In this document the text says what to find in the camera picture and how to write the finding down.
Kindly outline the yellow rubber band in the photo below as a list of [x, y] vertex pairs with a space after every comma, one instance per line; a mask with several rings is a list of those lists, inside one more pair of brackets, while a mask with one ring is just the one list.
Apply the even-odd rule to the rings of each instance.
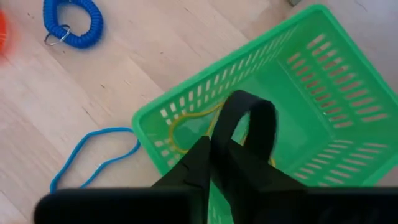
[[179, 153], [182, 154], [186, 154], [188, 152], [188, 149], [181, 149], [179, 148], [174, 141], [173, 138], [173, 133], [174, 133], [174, 129], [176, 128], [176, 126], [181, 123], [183, 120], [185, 119], [191, 119], [191, 118], [201, 118], [203, 116], [207, 116], [211, 113], [215, 113], [215, 115], [213, 116], [210, 125], [208, 126], [205, 135], [209, 136], [212, 133], [212, 130], [217, 122], [218, 119], [218, 115], [222, 109], [222, 106], [224, 105], [224, 102], [218, 103], [217, 105], [215, 105], [214, 107], [212, 107], [211, 109], [208, 109], [206, 111], [202, 111], [200, 113], [185, 113], [183, 115], [181, 115], [181, 117], [178, 117], [175, 121], [173, 121], [170, 124], [170, 129], [169, 129], [169, 139], [170, 139], [170, 144], [171, 146]]

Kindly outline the blue rubber band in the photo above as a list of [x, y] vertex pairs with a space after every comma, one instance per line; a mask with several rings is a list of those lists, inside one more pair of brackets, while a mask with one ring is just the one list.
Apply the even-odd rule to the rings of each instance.
[[[83, 149], [83, 146], [85, 143], [93, 137], [103, 135], [103, 134], [110, 134], [110, 133], [131, 133], [134, 134], [134, 130], [131, 128], [127, 127], [112, 127], [112, 128], [104, 128], [96, 131], [89, 132], [86, 134], [75, 146], [75, 148], [72, 150], [70, 156], [64, 163], [63, 167], [60, 169], [60, 171], [55, 175], [55, 177], [52, 179], [50, 185], [49, 185], [49, 193], [52, 194], [57, 191], [58, 189], [58, 184], [60, 183], [62, 177], [67, 173], [68, 168], [73, 164], [74, 159], [77, 157], [79, 152]], [[89, 186], [96, 178], [97, 176], [100, 175], [102, 171], [105, 170], [108, 166], [111, 164], [114, 164], [116, 162], [119, 162], [123, 159], [128, 158], [129, 156], [134, 155], [141, 147], [141, 142], [139, 140], [136, 141], [134, 147], [128, 151], [127, 153], [109, 159], [107, 161], [104, 161], [102, 164], [100, 164], [97, 169], [92, 173], [92, 175], [80, 186], [80, 188], [85, 188]]]

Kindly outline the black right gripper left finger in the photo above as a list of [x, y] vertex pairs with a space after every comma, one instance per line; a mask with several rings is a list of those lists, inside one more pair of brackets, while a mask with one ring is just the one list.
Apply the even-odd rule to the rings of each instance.
[[202, 136], [153, 187], [210, 187], [210, 139]]

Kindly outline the orange-red coil keychain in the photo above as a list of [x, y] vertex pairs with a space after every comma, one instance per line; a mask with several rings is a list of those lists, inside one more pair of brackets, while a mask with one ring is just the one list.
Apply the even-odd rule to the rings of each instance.
[[9, 45], [9, 23], [6, 13], [0, 8], [0, 54], [3, 54], [7, 50]]

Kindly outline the black wide rubber band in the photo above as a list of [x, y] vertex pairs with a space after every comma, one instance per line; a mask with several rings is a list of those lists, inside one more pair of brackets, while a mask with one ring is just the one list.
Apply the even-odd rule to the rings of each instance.
[[272, 102], [243, 90], [232, 92], [220, 111], [211, 136], [215, 158], [227, 155], [228, 144], [245, 114], [249, 115], [249, 126], [244, 148], [263, 161], [269, 160], [277, 132], [277, 111]]

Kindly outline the blue coil keychain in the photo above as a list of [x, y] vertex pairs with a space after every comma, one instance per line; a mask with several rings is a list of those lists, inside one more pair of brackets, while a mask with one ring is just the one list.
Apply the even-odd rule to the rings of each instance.
[[[68, 24], [58, 21], [58, 7], [61, 4], [71, 4], [82, 8], [90, 17], [90, 27], [82, 35], [76, 35]], [[43, 0], [43, 22], [47, 30], [44, 43], [54, 46], [59, 43], [77, 49], [87, 49], [100, 41], [104, 30], [104, 19], [100, 9], [93, 0]]]

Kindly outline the green plastic basket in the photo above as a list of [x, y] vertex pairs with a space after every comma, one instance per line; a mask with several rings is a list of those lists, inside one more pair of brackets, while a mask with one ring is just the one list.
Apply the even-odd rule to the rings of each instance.
[[[268, 163], [299, 190], [146, 190], [139, 219], [154, 223], [398, 224], [398, 187], [378, 181], [398, 165], [398, 97], [333, 14], [310, 6], [141, 108], [132, 126], [163, 177], [185, 155], [170, 124], [243, 90], [274, 104]], [[185, 119], [175, 144], [191, 149], [215, 113]]]

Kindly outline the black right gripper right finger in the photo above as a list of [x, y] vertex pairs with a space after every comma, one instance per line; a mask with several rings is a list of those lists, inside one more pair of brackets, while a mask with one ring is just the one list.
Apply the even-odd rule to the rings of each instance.
[[233, 140], [212, 151], [211, 178], [220, 190], [299, 190], [305, 186]]

